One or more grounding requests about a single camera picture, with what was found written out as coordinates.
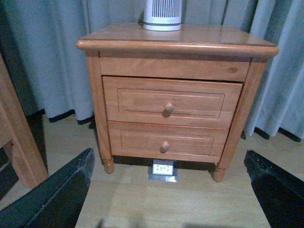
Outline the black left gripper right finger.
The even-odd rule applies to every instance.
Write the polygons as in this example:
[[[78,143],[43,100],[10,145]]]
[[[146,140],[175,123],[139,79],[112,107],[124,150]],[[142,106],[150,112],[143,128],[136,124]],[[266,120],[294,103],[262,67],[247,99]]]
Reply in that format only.
[[[244,165],[255,196],[272,228],[304,226],[304,182],[253,150]]]

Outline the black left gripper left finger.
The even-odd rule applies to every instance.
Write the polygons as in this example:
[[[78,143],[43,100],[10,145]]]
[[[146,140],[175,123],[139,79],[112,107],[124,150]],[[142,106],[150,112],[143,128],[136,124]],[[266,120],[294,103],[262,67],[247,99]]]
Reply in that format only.
[[[0,212],[2,228],[74,228],[95,164],[87,148],[27,194]]]

